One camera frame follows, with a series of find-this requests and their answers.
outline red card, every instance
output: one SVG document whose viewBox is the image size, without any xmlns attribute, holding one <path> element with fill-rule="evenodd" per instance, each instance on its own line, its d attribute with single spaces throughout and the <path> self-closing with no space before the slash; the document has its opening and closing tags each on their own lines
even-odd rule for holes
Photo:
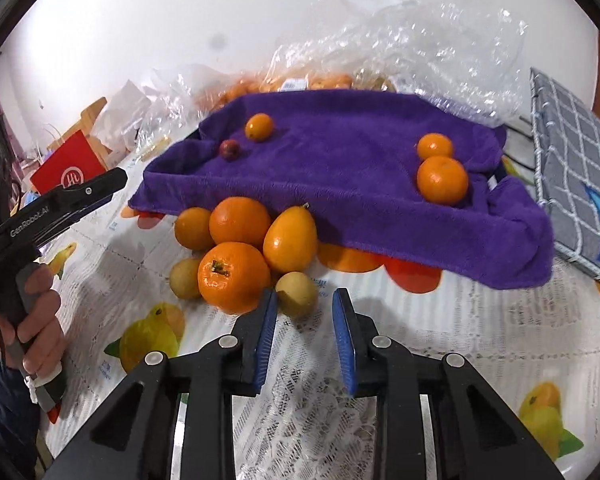
<svg viewBox="0 0 600 480">
<path fill-rule="evenodd" d="M 59 185 L 82 184 L 105 171 L 87 139 L 78 130 L 31 175 L 31 183 L 38 193 L 45 194 Z"/>
</svg>

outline silver screw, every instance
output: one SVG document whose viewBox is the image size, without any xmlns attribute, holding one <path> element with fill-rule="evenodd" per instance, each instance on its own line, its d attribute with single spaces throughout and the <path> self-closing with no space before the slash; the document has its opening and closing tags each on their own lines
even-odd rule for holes
<svg viewBox="0 0 600 480">
<path fill-rule="evenodd" d="M 218 344 L 222 348 L 233 348 L 238 344 L 238 338 L 235 335 L 223 335 L 218 340 Z"/>
<path fill-rule="evenodd" d="M 385 335 L 377 335 L 371 342 L 376 348 L 389 348 L 391 346 L 391 340 Z"/>
<path fill-rule="evenodd" d="M 144 362 L 149 366 L 159 365 L 164 359 L 161 352 L 149 352 L 144 356 Z"/>
<path fill-rule="evenodd" d="M 449 354 L 446 356 L 446 363 L 453 368 L 462 368 L 464 366 L 464 357 L 460 354 Z"/>
</svg>

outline gray checkered fabric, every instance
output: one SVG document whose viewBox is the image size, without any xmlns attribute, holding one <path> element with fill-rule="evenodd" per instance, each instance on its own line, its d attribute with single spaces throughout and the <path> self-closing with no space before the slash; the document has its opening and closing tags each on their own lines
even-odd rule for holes
<svg viewBox="0 0 600 480">
<path fill-rule="evenodd" d="M 600 119 L 565 87 L 531 69 L 538 203 L 551 217 L 557 253 L 600 281 Z"/>
</svg>

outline dark blue sleeve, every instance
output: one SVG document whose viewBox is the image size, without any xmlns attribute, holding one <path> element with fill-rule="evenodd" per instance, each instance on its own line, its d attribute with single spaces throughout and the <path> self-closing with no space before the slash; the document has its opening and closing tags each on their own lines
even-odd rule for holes
<svg viewBox="0 0 600 480">
<path fill-rule="evenodd" d="M 26 479 L 35 478 L 41 412 L 20 372 L 0 364 L 0 446 Z"/>
</svg>

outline purple cloth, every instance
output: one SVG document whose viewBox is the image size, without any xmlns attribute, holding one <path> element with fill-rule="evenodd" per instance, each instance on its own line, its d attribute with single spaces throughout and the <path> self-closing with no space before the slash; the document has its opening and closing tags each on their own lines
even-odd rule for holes
<svg viewBox="0 0 600 480">
<path fill-rule="evenodd" d="M 246 121 L 269 114 L 266 142 L 245 138 Z M 249 196 L 274 212 L 310 204 L 323 242 L 387 254 L 464 274 L 493 288 L 542 285 L 551 276 L 552 229 L 514 177 L 493 190 L 506 134 L 445 114 L 417 96 L 373 91 L 305 91 L 241 97 L 200 124 L 144 170 L 132 208 L 179 214 Z M 416 143 L 450 137 L 469 173 L 457 208 L 427 203 L 415 185 Z M 218 156 L 238 140 L 240 158 Z"/>
</svg>

